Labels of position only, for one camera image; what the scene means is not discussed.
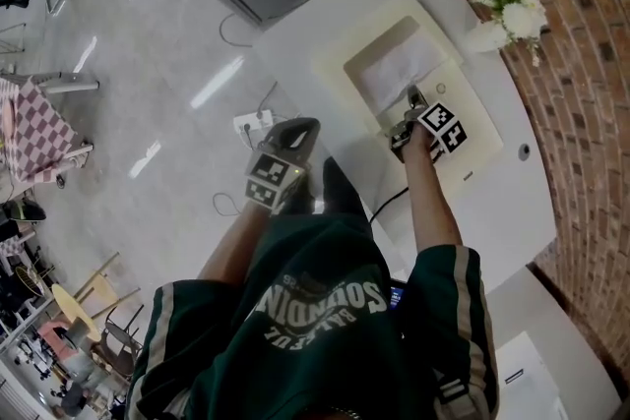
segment brick wall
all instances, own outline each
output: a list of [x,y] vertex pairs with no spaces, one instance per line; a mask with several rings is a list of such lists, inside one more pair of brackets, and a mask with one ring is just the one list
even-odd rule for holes
[[524,47],[503,51],[538,138],[558,228],[536,264],[630,383],[630,0],[543,2],[540,67]]

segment white paper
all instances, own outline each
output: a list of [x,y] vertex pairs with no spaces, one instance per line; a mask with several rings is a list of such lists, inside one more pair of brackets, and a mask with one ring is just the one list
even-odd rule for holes
[[431,35],[420,28],[361,71],[358,85],[372,112],[380,114],[396,101],[407,86],[424,78],[446,58]]

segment flower vase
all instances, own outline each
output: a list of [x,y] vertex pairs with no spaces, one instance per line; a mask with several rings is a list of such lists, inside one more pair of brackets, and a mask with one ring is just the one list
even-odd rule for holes
[[496,21],[478,23],[464,38],[464,44],[471,53],[494,51],[509,42],[507,32]]

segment checkered tablecloth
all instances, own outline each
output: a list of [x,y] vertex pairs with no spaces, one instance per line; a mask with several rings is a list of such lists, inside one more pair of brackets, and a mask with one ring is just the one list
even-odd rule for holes
[[20,236],[12,236],[7,238],[4,242],[0,242],[0,256],[10,258],[11,256],[18,256],[24,251],[24,244],[20,243]]
[[2,136],[0,161],[21,182],[53,181],[77,133],[32,80],[20,86],[0,78],[0,114],[6,99],[13,100],[15,129]]

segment white tiled floor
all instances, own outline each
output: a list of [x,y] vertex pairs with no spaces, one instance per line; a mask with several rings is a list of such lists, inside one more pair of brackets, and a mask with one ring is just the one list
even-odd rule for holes
[[[36,187],[48,213],[39,241],[69,289],[120,251],[113,278],[121,290],[142,287],[124,312],[148,305],[144,333],[155,289],[194,277],[233,220],[215,211],[213,193],[228,192],[242,205],[250,152],[231,121],[255,111],[274,80],[250,49],[221,41],[229,10],[217,0],[68,0],[58,16],[44,11],[43,0],[31,0],[26,10],[0,13],[0,27],[29,23],[18,72],[72,71],[85,59],[83,71],[101,87],[63,95],[62,114],[95,150],[64,190]],[[256,36],[238,18],[225,33],[242,42]],[[194,108],[195,96],[230,64],[239,67],[234,76]],[[267,105],[282,116],[296,113],[280,88]],[[156,145],[133,178],[132,167]]]

